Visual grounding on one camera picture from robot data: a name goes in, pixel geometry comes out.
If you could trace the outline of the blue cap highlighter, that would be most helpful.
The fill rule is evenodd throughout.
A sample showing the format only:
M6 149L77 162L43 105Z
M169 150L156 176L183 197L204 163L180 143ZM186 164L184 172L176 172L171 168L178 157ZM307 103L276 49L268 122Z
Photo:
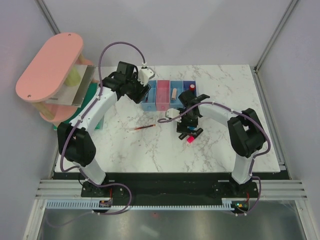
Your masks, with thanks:
M182 128L180 130L177 131L179 133L179 139L183 140L186 137L190 137L190 136L195 136L197 131L194 129L190 129L190 128Z

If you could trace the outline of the pink cap highlighter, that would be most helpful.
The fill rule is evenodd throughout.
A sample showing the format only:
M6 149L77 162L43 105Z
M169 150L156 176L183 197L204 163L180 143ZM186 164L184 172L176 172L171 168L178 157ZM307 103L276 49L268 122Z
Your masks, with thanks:
M203 131L202 128L197 129L196 132L188 137L187 142L191 144Z

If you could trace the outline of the light blue bin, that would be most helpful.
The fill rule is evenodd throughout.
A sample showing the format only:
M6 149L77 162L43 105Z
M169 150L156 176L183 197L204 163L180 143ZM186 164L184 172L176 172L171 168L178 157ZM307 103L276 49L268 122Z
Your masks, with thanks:
M151 80L148 82L150 85L148 102L145 102L145 98L141 102L141 107L145 112L155 112L156 108L156 91L157 91L157 81Z

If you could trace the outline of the pink bin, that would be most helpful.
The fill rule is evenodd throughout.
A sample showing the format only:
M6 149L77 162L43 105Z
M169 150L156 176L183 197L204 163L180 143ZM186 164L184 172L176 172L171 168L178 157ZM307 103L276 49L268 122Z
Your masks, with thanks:
M158 80L156 87L156 110L166 111L170 107L170 81Z

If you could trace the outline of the red black stamp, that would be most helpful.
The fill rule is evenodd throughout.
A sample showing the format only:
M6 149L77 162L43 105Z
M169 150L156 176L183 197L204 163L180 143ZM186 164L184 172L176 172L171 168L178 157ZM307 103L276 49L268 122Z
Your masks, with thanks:
M194 92L196 90L196 86L194 84L189 85L189 90Z

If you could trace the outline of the dark red pencil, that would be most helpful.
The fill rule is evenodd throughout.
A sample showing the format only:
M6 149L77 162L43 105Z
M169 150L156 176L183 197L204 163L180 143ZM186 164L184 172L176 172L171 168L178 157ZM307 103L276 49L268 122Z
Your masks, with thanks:
M144 125L144 126L139 126L139 127L133 127L130 128L129 131L139 131L139 130L143 130L143 129L148 129L148 128L152 128L155 127L156 124L150 124L150 125Z

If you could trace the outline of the purple bin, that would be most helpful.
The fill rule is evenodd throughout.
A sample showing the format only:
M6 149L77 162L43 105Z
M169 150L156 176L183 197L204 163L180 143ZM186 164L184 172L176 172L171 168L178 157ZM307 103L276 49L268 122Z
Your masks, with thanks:
M195 91L191 91L194 95L196 95L196 92L197 92L197 88L196 88L196 82L195 81L191 81L191 80L184 80L183 82L183 91L187 91L189 90L189 86L191 84L194 84L195 85Z

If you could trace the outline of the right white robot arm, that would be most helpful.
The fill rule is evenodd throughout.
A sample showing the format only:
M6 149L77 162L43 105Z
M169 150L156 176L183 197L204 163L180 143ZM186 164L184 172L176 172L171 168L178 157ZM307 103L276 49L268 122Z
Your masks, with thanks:
M238 112L218 102L207 101L206 94L196 96L191 90L179 95L183 107L174 113L179 139L195 140L202 134L198 127L199 118L207 117L228 129L231 147L235 152L234 168L229 180L229 191L235 197L242 196L252 180L255 157L259 155L265 142L266 132L252 108Z

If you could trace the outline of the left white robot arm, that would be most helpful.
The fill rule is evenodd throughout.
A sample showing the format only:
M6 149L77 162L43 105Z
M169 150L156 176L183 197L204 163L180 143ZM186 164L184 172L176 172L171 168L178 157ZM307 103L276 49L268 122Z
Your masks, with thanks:
M80 114L69 123L60 123L57 127L60 170L67 173L76 169L85 178L82 186L84 195L108 197L113 185L96 160L96 146L92 133L106 112L122 96L128 96L139 104L151 87L149 80L155 72L147 67L120 61L116 71L107 77L100 77L94 97Z

